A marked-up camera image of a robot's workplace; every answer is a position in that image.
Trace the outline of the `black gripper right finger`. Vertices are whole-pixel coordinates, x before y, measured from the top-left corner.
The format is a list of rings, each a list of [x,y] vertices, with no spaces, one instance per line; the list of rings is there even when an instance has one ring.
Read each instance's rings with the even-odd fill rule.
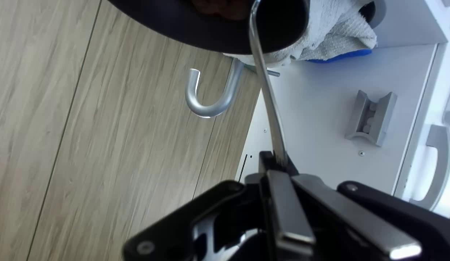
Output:
[[[332,190],[319,177],[299,174],[293,177],[293,182],[389,260],[414,259],[422,253],[421,244],[417,240],[372,214],[360,203]]]

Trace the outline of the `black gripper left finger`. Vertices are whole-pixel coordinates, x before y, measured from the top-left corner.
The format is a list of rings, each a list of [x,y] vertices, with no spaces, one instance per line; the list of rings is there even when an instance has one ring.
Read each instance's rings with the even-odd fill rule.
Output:
[[[271,246],[277,260],[311,260],[315,235],[299,202],[292,177],[270,151],[260,154],[258,172],[266,195]]]

